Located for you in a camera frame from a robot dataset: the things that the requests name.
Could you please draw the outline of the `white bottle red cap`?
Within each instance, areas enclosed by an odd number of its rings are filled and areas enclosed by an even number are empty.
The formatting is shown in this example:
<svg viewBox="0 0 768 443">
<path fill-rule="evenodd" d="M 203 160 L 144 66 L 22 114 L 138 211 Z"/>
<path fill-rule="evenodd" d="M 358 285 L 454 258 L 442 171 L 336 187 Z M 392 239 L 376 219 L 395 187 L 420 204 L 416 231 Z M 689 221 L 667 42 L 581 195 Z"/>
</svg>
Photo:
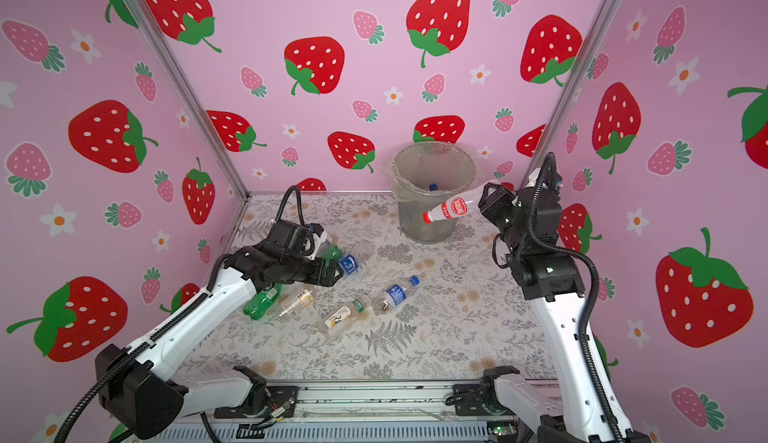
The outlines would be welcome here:
<svg viewBox="0 0 768 443">
<path fill-rule="evenodd" d="M 449 197 L 444 202 L 425 212 L 422 218 L 425 223 L 431 224 L 438 221 L 452 220 L 464 217 L 479 209 L 479 201 L 482 197 L 484 186 L 466 190 Z"/>
</svg>

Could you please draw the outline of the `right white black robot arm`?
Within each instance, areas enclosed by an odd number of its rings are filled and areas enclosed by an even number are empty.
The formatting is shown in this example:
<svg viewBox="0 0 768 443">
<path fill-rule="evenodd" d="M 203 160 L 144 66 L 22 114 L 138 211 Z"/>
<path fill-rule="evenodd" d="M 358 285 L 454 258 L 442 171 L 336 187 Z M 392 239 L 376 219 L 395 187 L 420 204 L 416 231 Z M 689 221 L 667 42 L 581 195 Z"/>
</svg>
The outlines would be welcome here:
<svg viewBox="0 0 768 443">
<path fill-rule="evenodd" d="M 530 303 L 551 351 L 561 392 L 560 409 L 512 375 L 490 383 L 487 400 L 515 414 L 538 442 L 646 442 L 633 428 L 601 361 L 589 318 L 599 275 L 584 254 L 557 246 L 562 215 L 553 189 L 510 192 L 500 183 L 484 185 L 483 217 L 498 229 L 509 252 L 502 267 Z"/>
</svg>

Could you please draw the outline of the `clear bottle blue label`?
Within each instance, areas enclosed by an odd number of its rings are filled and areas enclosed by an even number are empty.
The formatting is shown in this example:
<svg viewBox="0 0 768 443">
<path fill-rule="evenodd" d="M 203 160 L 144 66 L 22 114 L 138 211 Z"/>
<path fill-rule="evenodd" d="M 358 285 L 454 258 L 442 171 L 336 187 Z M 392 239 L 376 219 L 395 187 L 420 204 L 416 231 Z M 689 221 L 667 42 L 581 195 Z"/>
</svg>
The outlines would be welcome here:
<svg viewBox="0 0 768 443">
<path fill-rule="evenodd" d="M 338 260 L 338 264 L 346 276 L 353 275 L 360 270 L 360 263 L 352 254 L 343 256 Z"/>
</svg>

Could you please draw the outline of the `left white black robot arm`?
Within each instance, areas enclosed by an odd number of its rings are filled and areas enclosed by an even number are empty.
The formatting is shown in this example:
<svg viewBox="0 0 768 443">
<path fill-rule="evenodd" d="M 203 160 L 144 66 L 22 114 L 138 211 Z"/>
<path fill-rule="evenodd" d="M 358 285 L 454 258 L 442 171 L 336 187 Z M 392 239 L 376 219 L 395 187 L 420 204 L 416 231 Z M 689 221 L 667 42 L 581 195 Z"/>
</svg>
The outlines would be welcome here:
<svg viewBox="0 0 768 443">
<path fill-rule="evenodd" d="M 101 406 L 133 436 L 148 440 L 175 420 L 218 408 L 259 412 L 266 381 L 235 366 L 181 378 L 185 358 L 231 313 L 276 283 L 331 287 L 342 276 L 320 256 L 327 232 L 318 223 L 276 221 L 268 236 L 220 258 L 211 279 L 191 300 L 129 345 L 109 345 L 95 361 Z"/>
</svg>

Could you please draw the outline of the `clear bottle crane label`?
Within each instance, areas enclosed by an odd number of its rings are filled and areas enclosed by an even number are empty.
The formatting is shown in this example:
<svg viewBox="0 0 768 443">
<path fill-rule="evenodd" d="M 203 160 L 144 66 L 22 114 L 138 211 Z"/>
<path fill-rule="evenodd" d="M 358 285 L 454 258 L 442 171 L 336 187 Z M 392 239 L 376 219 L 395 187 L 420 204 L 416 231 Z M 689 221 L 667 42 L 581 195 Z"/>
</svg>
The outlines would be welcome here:
<svg viewBox="0 0 768 443">
<path fill-rule="evenodd" d="M 321 328 L 329 340 L 339 337 L 348 330 L 364 314 L 371 305 L 368 295 L 361 295 L 349 302 L 342 304 L 322 321 Z"/>
</svg>

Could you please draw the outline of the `clear bottle yellow label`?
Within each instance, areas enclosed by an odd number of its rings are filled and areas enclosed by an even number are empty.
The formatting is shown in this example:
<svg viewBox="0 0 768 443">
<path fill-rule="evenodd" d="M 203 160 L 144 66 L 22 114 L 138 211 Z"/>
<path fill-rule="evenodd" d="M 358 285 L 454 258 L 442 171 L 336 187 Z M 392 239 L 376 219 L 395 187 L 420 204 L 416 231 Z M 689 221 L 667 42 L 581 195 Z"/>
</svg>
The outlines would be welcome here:
<svg viewBox="0 0 768 443">
<path fill-rule="evenodd" d="M 308 286 L 302 286 L 282 300 L 278 311 L 278 319 L 282 322 L 296 320 L 313 303 L 313 290 Z"/>
</svg>

